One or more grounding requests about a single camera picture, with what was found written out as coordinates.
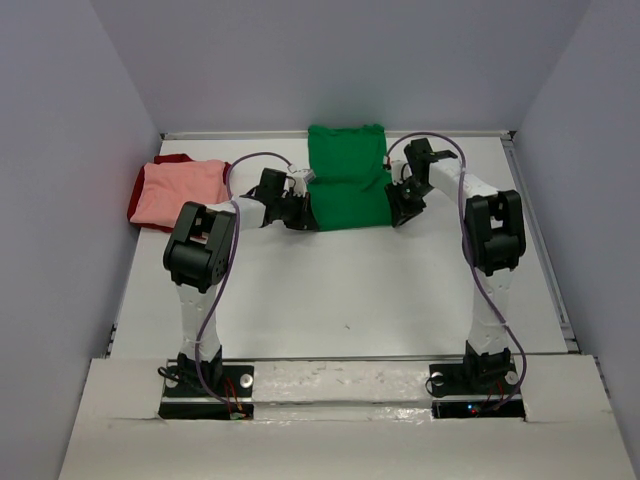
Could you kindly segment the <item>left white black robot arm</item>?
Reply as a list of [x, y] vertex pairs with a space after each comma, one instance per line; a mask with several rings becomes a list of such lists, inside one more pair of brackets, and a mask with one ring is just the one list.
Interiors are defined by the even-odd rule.
[[223, 379], [216, 310], [226, 288], [240, 233], [281, 222], [291, 230], [317, 231], [309, 184], [311, 169], [293, 173], [266, 168], [256, 187], [230, 200], [204, 205], [189, 201], [179, 213], [163, 254], [176, 286], [182, 343], [173, 369], [159, 372], [201, 395], [217, 396]]

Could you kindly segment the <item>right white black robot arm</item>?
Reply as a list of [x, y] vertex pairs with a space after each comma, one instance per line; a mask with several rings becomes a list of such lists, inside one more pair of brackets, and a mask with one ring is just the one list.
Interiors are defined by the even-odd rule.
[[474, 282], [463, 358], [432, 365], [426, 389], [435, 398], [499, 394], [508, 399], [518, 393], [526, 374], [525, 366], [513, 361], [512, 352], [522, 346], [504, 315], [513, 274], [526, 251], [522, 199], [515, 190], [499, 190], [469, 173], [455, 141], [447, 150], [435, 150], [433, 137], [407, 134], [398, 141], [404, 159], [385, 155], [392, 175], [385, 187], [392, 226], [420, 215], [430, 192], [446, 195], [457, 208], [462, 254]]

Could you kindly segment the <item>green t shirt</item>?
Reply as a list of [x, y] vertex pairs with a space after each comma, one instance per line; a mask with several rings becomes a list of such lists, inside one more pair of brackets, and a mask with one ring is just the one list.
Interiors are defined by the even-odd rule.
[[316, 178], [309, 185], [313, 213], [321, 231], [389, 226], [384, 188], [391, 175], [383, 167], [385, 129], [308, 129], [308, 156]]

